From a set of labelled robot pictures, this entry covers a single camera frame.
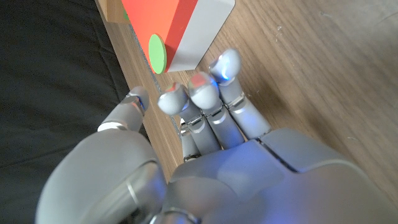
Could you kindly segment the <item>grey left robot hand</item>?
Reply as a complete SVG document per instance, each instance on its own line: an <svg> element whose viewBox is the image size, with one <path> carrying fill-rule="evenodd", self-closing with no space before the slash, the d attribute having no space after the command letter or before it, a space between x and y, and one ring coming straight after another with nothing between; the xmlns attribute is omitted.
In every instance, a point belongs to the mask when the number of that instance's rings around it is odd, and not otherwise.
<svg viewBox="0 0 398 224"><path fill-rule="evenodd" d="M225 50L159 96L182 118L183 163L166 180L139 132L149 95L133 88L59 163L36 223L396 223L397 209L353 162L292 129L272 129Z"/></svg>

